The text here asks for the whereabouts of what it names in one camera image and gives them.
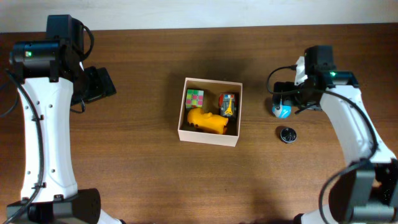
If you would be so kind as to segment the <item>blue toy ball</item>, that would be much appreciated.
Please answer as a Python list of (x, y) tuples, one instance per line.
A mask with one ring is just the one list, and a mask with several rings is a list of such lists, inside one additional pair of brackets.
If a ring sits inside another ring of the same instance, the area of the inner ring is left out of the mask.
[(288, 105), (273, 105), (272, 112), (276, 118), (286, 119), (290, 116), (292, 108)]

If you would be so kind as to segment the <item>red grey toy car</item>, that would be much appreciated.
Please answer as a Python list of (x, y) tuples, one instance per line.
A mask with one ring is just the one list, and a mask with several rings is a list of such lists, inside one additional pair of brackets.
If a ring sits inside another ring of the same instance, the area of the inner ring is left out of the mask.
[(228, 119), (236, 119), (236, 97), (232, 93), (222, 93), (219, 97), (218, 107), (220, 116)]

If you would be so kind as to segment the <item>white cardboard box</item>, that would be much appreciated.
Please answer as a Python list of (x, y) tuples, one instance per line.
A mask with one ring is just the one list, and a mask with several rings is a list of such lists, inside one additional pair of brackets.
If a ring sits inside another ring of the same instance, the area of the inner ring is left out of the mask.
[[(186, 99), (189, 91), (202, 90), (204, 92), (203, 109), (205, 113), (218, 114), (218, 103), (222, 93), (234, 94), (238, 99), (237, 118), (228, 122), (225, 134), (206, 133), (201, 129), (190, 126), (187, 121), (188, 109)], [(240, 135), (241, 111), (242, 111), (243, 84), (238, 82), (226, 82), (219, 80), (205, 80), (199, 78), (186, 78), (182, 93), (180, 115), (178, 119), (178, 136), (181, 141), (215, 144), (220, 146), (235, 147)]]

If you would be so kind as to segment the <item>colourful puzzle cube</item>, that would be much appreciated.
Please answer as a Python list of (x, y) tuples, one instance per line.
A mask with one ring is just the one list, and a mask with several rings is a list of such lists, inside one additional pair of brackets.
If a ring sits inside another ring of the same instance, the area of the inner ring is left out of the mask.
[(204, 99), (203, 90), (193, 90), (188, 89), (185, 97), (185, 107), (186, 109), (191, 108), (202, 108)]

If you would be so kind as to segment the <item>yellow toy dog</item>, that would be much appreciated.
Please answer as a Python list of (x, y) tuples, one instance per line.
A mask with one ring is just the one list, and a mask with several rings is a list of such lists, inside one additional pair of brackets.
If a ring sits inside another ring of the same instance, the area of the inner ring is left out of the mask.
[(187, 122), (204, 132), (225, 134), (229, 119), (218, 114), (206, 113), (202, 108), (191, 109), (187, 114)]

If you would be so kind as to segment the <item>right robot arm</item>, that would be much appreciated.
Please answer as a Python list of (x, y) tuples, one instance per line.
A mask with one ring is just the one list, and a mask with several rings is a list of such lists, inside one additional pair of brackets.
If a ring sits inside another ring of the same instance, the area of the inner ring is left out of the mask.
[(293, 222), (397, 223), (397, 157), (366, 112), (353, 72), (337, 70), (329, 45), (307, 48), (288, 69), (296, 72), (293, 82), (266, 86), (273, 114), (288, 118), (293, 107), (325, 112), (346, 163), (323, 184), (318, 209)]

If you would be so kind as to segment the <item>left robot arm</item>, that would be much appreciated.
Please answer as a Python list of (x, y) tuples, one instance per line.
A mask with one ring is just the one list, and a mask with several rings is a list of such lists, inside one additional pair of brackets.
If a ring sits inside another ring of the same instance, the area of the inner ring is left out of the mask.
[(97, 189), (79, 189), (70, 149), (70, 113), (115, 94), (105, 68), (83, 67), (91, 31), (78, 19), (50, 15), (44, 40), (17, 42), (10, 53), (24, 115), (25, 172), (19, 201), (7, 206), (8, 223), (116, 223)]

